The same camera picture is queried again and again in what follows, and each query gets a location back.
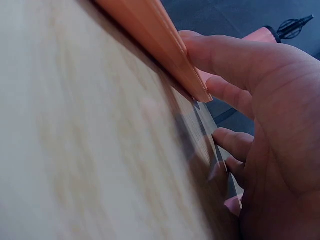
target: fingernail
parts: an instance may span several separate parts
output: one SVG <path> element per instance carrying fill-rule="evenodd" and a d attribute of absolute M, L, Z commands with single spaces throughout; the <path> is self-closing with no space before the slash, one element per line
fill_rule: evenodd
<path fill-rule="evenodd" d="M 195 31 L 188 31 L 188 30 L 179 31 L 179 35 L 183 39 L 201 36 L 201 34 L 195 32 Z"/>

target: skin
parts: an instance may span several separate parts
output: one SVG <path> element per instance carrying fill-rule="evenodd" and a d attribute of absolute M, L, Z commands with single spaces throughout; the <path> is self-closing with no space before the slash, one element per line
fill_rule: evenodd
<path fill-rule="evenodd" d="M 255 137 L 213 133 L 244 189 L 243 239 L 319 240 L 320 62 L 285 44 L 180 35 L 194 65 L 217 75 L 208 91 L 255 123 Z"/>

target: wood grain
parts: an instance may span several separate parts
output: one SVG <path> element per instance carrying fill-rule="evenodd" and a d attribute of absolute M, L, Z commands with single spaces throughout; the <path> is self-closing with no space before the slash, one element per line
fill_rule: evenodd
<path fill-rule="evenodd" d="M 230 236 L 211 116 L 110 18 L 4 0 L 0 32 L 1 239 Z"/>

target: dark background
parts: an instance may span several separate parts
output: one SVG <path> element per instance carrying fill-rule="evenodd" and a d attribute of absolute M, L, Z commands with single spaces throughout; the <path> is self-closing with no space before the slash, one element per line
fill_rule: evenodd
<path fill-rule="evenodd" d="M 243 38 L 269 25 L 274 29 L 288 19 L 311 14 L 295 39 L 283 43 L 320 58 L 320 0 L 161 0 L 176 28 L 202 35 L 227 35 Z M 254 124 L 227 104 L 214 100 L 207 104 L 218 127 L 254 134 Z"/>

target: finger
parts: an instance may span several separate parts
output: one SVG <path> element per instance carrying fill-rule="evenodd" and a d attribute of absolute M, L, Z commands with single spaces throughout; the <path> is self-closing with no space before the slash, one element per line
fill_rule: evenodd
<path fill-rule="evenodd" d="M 232 197 L 224 202 L 224 205 L 230 210 L 230 212 L 236 215 L 237 217 L 240 216 L 240 212 L 242 208 L 242 203 L 241 203 L 242 197 L 243 197 L 243 193 L 238 196 Z"/>
<path fill-rule="evenodd" d="M 208 92 L 217 99 L 226 102 L 248 118 L 252 120 L 255 118 L 252 109 L 252 96 L 248 91 L 228 83 L 220 76 L 209 78 L 206 86 Z"/>
<path fill-rule="evenodd" d="M 310 60 L 302 51 L 284 44 L 252 42 L 227 36 L 183 36 L 188 55 L 197 68 L 221 76 L 251 94 L 262 80 L 279 68 Z M 281 85 L 285 79 L 272 84 Z"/>
<path fill-rule="evenodd" d="M 247 133 L 234 132 L 226 128 L 218 128 L 213 133 L 217 145 L 228 151 L 239 161 L 245 163 L 254 137 Z"/>
<path fill-rule="evenodd" d="M 226 159 L 225 164 L 228 170 L 233 174 L 236 182 L 243 189 L 246 188 L 245 183 L 245 164 L 238 161 L 233 156 L 230 156 Z"/>

